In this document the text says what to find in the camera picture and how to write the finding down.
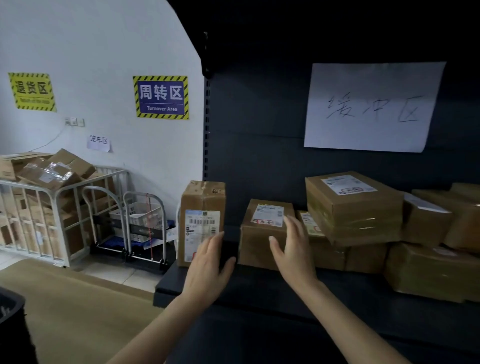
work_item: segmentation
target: white plastic basket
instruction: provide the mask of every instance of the white plastic basket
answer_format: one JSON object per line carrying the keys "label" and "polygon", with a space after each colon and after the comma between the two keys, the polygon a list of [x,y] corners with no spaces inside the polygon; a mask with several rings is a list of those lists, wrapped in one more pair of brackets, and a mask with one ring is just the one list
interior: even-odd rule
{"label": "white plastic basket", "polygon": [[[162,228],[162,210],[159,204],[150,204],[146,202],[134,202],[128,205],[128,212],[130,214],[130,223],[132,225],[144,226],[146,228],[150,227],[152,229],[161,229]],[[111,218],[120,220],[120,209],[111,211]],[[121,229],[114,228],[115,235],[123,238]],[[149,240],[148,236],[130,234],[130,239],[133,242],[144,243]]]}

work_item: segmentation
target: plastic crate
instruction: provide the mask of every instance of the plastic crate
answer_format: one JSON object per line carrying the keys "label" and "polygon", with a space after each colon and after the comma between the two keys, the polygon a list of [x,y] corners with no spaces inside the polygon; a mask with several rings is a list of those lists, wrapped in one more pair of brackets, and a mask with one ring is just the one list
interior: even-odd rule
{"label": "plastic crate", "polygon": [[38,363],[25,321],[25,298],[0,287],[0,352],[15,350],[15,361]]}
{"label": "plastic crate", "polygon": [[[139,225],[143,227],[150,227],[152,229],[161,229],[162,228],[162,210],[159,204],[149,204],[146,202],[134,202],[128,205],[128,213],[130,214],[130,223],[132,225]],[[111,218],[120,220],[120,209],[111,211]],[[123,238],[121,229],[114,228],[115,236]],[[130,234],[130,239],[133,242],[144,243],[149,240],[148,236]]]}

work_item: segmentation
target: blue sign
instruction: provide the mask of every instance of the blue sign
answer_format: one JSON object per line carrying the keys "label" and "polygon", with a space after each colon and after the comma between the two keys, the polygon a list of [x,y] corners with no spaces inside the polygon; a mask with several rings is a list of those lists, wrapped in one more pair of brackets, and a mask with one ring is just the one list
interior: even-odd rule
{"label": "blue sign", "polygon": [[188,119],[186,76],[135,76],[133,82],[137,116]]}

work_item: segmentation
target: barcode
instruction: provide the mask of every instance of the barcode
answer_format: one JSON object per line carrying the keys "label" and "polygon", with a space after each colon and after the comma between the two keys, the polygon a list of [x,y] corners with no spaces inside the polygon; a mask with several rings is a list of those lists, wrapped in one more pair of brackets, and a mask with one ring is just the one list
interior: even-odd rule
{"label": "barcode", "polygon": [[191,218],[190,219],[190,224],[215,225],[215,220],[201,220],[201,219]]}

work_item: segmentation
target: tile floor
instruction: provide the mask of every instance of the tile floor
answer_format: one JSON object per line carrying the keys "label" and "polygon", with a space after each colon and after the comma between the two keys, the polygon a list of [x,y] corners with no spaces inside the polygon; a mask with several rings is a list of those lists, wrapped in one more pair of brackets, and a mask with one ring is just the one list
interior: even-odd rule
{"label": "tile floor", "polygon": [[[0,270],[26,258],[24,255],[0,250]],[[155,286],[162,279],[161,274],[126,267],[122,263],[91,255],[75,262],[70,269],[148,292],[154,292]]]}

